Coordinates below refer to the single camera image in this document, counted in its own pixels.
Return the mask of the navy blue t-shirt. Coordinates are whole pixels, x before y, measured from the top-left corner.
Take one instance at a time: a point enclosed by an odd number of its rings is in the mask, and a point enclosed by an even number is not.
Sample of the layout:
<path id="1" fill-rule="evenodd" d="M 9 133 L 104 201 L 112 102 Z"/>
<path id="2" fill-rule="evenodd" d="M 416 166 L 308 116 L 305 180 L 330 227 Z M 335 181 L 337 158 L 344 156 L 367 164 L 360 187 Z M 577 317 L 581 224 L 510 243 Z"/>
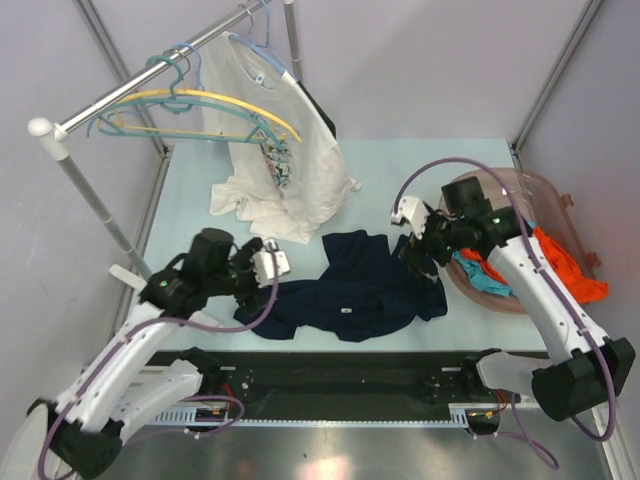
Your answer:
<path id="1" fill-rule="evenodd" d="M 400 254 L 409 237 L 389 248 L 384 234 L 363 230 L 322 237 L 328 267 L 316 280 L 279 284 L 269 315 L 253 332 L 269 340 L 290 340 L 305 326 L 359 343 L 448 313 L 442 281 L 410 272 Z"/>

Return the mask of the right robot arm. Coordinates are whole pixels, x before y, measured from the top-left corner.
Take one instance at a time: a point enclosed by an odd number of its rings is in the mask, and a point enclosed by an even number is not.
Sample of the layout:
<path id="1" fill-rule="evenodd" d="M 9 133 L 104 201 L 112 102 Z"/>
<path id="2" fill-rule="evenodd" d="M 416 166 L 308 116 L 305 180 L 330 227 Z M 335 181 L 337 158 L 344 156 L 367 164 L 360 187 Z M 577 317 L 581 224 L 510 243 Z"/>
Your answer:
<path id="1" fill-rule="evenodd" d="M 555 421 L 614 405 L 636 358 L 631 343 L 612 339 L 579 305 L 516 203 L 493 209 L 475 177 L 446 185 L 442 193 L 445 210 L 413 196 L 396 200 L 393 223 L 412 230 L 403 260 L 430 276 L 435 269 L 429 259 L 445 266 L 460 249 L 480 253 L 512 288 L 548 356 L 542 361 L 488 350 L 461 376 L 463 393 L 473 401 L 486 400 L 496 389 L 529 396 Z"/>

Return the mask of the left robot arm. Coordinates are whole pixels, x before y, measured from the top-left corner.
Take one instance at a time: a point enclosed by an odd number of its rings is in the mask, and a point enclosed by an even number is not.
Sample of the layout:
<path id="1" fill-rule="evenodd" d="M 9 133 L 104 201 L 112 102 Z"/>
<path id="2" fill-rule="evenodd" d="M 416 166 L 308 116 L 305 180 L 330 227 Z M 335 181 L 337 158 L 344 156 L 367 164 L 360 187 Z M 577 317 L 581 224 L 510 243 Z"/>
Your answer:
<path id="1" fill-rule="evenodd" d="M 185 428 L 194 439 L 234 426 L 244 417 L 245 406 L 238 398 L 221 394 L 220 365 L 199 348 L 181 353 L 154 379 L 138 387 L 132 383 L 164 341 L 182 328 L 234 333 L 234 328 L 214 324 L 203 315 L 212 298 L 232 297 L 255 314 L 239 332 L 260 325 L 289 271 L 286 253 L 272 239 L 254 237 L 238 247 L 224 230 L 201 230 L 188 251 L 146 280 L 122 327 L 79 378 L 56 398 L 31 406 L 32 413 L 44 416 L 37 478 L 50 478 L 49 455 L 67 466 L 65 478 L 99 477 L 142 427 L 179 402 L 227 407 L 222 424 L 205 431 Z"/>

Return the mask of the white printed t-shirt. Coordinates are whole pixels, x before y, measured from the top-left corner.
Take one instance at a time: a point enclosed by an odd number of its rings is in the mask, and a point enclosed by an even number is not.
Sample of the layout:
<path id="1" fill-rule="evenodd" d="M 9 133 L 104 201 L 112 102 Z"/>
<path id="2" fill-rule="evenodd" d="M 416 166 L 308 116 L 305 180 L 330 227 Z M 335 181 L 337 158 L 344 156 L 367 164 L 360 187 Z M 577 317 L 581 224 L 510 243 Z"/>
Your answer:
<path id="1" fill-rule="evenodd" d="M 306 244 L 356 187 L 338 142 L 302 85 L 283 67 L 224 32 L 202 53 L 206 89 L 284 120 L 262 144 L 229 144 L 233 172 L 211 188 L 209 212 L 235 213 L 251 233 Z"/>

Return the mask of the green hanger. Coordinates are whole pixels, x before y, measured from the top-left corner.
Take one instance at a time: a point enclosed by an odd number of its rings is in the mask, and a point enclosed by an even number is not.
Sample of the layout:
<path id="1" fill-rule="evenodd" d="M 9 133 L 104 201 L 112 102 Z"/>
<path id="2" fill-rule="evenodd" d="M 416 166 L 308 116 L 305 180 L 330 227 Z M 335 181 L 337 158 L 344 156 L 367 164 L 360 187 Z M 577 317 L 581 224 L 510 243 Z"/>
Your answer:
<path id="1" fill-rule="evenodd" d="M 93 119 L 91 119 L 88 122 L 87 127 L 89 126 L 90 122 L 95 120 L 97 118 L 97 116 L 101 113 L 104 112 L 104 110 L 106 109 L 104 108 L 100 113 L 98 113 Z M 169 127 L 172 129 L 184 129 L 184 130 L 196 130 L 196 131 L 205 131 L 205 130 L 214 130 L 218 127 L 222 128 L 224 130 L 224 132 L 226 133 L 231 133 L 231 134 L 237 134 L 241 131 L 246 131 L 247 128 L 245 126 L 242 125 L 242 122 L 238 119 L 230 119 L 230 120 L 224 120 L 222 119 L 221 116 L 217 115 L 217 114 L 211 114 L 211 113 L 206 113 L 200 109 L 194 110 L 186 115 L 172 115 L 169 113 L 165 113 L 161 110 L 155 110 L 155 109 L 150 109 L 153 112 L 156 113 L 161 113 L 163 114 L 165 117 L 170 117 L 170 116 L 175 116 L 177 118 L 185 118 L 187 116 L 192 116 L 192 117 L 199 117 L 199 120 L 195 120 L 193 122 L 193 124 L 191 126 L 189 126 L 186 122 L 181 122 L 179 120 L 175 120 L 175 121 L 171 121 L 169 122 L 169 124 L 162 126 L 162 125 L 158 125 L 158 127 Z M 132 123 L 136 123 L 140 120 L 135 120 L 133 118 L 133 115 L 128 115 L 126 117 L 126 120 L 128 122 L 132 122 Z M 86 127 L 86 135 L 87 136 L 91 136 L 91 134 L 93 133 L 100 133 L 102 135 L 105 135 L 103 133 L 101 133 L 100 131 L 93 129 L 92 131 L 88 131 Z M 150 139 L 168 139 L 168 140 L 193 140 L 193 139 L 169 139 L 169 138 L 150 138 Z M 293 138 L 289 138 L 287 140 L 285 140 L 281 146 L 277 146 L 273 141 L 269 140 L 264 144 L 246 144 L 246 145 L 265 145 L 267 143 L 271 144 L 272 146 L 276 147 L 279 150 L 283 150 L 285 148 L 285 142 L 288 140 L 292 140 L 294 142 L 295 139 Z"/>

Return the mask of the yellow hanger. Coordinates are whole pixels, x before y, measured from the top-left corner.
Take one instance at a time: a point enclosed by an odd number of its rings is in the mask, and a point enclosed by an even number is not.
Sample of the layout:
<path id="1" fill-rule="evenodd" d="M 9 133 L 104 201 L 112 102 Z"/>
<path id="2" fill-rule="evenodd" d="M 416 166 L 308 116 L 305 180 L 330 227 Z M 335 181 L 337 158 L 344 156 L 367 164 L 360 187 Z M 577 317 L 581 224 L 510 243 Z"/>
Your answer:
<path id="1" fill-rule="evenodd" d="M 218 113 L 224 120 L 238 119 L 247 130 L 231 134 L 220 127 L 196 131 L 126 123 L 123 119 L 124 111 L 135 107 L 158 107 L 174 115 L 183 115 L 199 108 L 206 113 Z M 92 129 L 119 137 L 212 140 L 241 144 L 264 144 L 271 140 L 281 146 L 289 138 L 296 142 L 302 141 L 300 133 L 292 125 L 268 110 L 232 96 L 188 88 L 151 89 L 129 94 L 91 121 L 87 130 Z"/>

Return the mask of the light blue hanger with shirt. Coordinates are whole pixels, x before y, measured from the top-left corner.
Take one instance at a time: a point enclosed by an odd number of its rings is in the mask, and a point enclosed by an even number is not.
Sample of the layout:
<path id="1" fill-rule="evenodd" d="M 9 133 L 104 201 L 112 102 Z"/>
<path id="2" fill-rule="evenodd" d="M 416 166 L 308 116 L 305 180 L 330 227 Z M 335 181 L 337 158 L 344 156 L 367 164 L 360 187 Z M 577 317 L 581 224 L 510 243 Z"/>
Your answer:
<path id="1" fill-rule="evenodd" d="M 288 73 L 291 77 L 296 79 L 292 70 L 289 69 L 282 58 L 274 50 L 271 42 L 271 10 L 267 1 L 260 1 L 260 6 L 265 10 L 265 36 L 262 43 L 256 43 L 253 40 L 253 28 L 255 21 L 253 19 L 253 13 L 249 7 L 244 3 L 239 3 L 238 7 L 243 10 L 250 19 L 250 27 L 246 36 L 240 36 L 236 33 L 231 33 L 229 39 L 233 42 L 239 43 L 249 50 L 253 51 L 257 56 L 262 58 L 266 63 L 271 65 L 280 74 Z"/>

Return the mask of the turquoise garment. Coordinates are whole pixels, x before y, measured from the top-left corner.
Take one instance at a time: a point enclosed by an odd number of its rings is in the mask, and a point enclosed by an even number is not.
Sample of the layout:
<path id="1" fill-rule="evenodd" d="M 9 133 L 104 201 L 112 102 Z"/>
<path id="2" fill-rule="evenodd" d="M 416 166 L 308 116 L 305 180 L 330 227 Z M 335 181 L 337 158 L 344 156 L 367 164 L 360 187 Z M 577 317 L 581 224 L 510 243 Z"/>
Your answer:
<path id="1" fill-rule="evenodd" d="M 465 248 L 456 251 L 453 259 L 466 273 L 470 285 L 479 292 L 504 298 L 514 297 L 512 287 L 478 252 Z"/>

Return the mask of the pink translucent plastic basket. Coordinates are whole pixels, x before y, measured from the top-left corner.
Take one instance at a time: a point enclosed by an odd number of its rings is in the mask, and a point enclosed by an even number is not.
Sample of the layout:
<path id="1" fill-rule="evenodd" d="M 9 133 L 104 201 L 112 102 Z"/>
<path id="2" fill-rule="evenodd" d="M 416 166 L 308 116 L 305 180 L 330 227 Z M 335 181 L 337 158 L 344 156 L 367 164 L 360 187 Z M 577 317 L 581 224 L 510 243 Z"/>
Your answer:
<path id="1" fill-rule="evenodd" d="M 554 185 L 546 178 L 531 172 L 498 168 L 495 173 L 503 179 L 505 187 L 501 187 L 488 172 L 482 169 L 468 172 L 459 178 L 463 180 L 475 176 L 480 182 L 484 196 L 490 201 L 494 210 L 509 206 L 511 202 L 507 196 L 512 195 L 525 222 L 530 226 L 535 224 L 540 227 L 575 259 L 586 277 L 597 280 L 594 274 L 597 256 L 584 251 L 566 212 L 566 207 L 571 204 L 571 197 L 559 195 Z M 475 303 L 501 313 L 524 314 L 526 312 L 516 296 L 504 298 L 479 292 L 472 287 L 466 273 L 453 257 L 446 266 L 446 271 L 454 285 Z"/>

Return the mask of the orange garment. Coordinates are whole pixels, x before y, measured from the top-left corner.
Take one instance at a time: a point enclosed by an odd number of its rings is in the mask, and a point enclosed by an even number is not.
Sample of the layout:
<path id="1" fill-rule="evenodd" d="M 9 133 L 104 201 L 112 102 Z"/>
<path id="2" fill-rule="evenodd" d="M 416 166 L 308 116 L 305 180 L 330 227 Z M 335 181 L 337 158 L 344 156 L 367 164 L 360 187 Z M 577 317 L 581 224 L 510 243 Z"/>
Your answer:
<path id="1" fill-rule="evenodd" d="M 602 301 L 609 295 L 609 286 L 586 277 L 575 259 L 540 227 L 531 224 L 546 260 L 565 287 L 580 304 Z"/>

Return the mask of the silver clothes rack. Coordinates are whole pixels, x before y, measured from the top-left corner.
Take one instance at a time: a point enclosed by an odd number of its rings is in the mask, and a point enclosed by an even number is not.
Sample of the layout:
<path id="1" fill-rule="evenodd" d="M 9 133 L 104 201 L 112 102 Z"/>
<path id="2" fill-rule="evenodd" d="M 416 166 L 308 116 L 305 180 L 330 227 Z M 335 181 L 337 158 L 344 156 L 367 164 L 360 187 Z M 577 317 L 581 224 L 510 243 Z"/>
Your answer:
<path id="1" fill-rule="evenodd" d="M 72 158 L 65 139 L 68 135 L 84 126 L 87 133 L 100 132 L 112 137 L 144 138 L 151 141 L 160 154 L 161 166 L 152 189 L 152 200 L 147 207 L 142 227 L 140 246 L 146 245 L 146 238 L 162 192 L 170 155 L 170 140 L 205 140 L 224 143 L 258 143 L 259 132 L 273 135 L 273 129 L 255 119 L 258 109 L 240 100 L 229 99 L 220 94 L 210 93 L 200 85 L 195 89 L 180 87 L 186 71 L 181 68 L 181 60 L 187 62 L 189 56 L 198 56 L 201 48 L 220 36 L 230 27 L 246 18 L 253 18 L 260 10 L 267 10 L 267 1 L 245 1 L 236 10 L 207 27 L 185 42 L 178 43 L 165 52 L 148 58 L 145 66 L 131 75 L 126 69 L 115 43 L 106 30 L 95 5 L 91 1 L 78 1 L 76 7 L 88 24 L 90 32 L 97 39 L 98 46 L 106 55 L 108 63 L 116 73 L 120 85 L 103 94 L 62 123 L 51 122 L 45 118 L 34 118 L 28 123 L 29 134 L 37 139 L 58 166 L 64 171 L 86 203 L 94 211 L 112 239 L 129 259 L 134 271 L 143 279 L 151 276 L 151 270 L 138 247 L 126 238 L 117 225 L 112 213 L 107 209 L 92 185 Z M 231 113 L 254 125 L 254 130 L 240 137 L 197 132 L 195 130 L 176 130 L 158 127 L 148 109 L 159 107 L 175 115 L 186 114 L 194 106 L 211 107 L 224 113 Z"/>

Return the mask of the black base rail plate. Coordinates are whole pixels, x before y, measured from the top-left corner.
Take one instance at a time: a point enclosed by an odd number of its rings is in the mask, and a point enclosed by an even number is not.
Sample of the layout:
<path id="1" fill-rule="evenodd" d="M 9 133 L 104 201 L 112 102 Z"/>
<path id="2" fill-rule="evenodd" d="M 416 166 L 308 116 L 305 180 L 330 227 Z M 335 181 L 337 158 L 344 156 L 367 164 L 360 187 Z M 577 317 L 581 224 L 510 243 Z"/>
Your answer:
<path id="1" fill-rule="evenodd" d="M 500 418 L 514 393 L 473 373 L 476 351 L 435 353 L 161 351 L 151 367 L 192 360 L 201 393 L 229 393 L 243 427 L 453 427 L 488 412 Z"/>

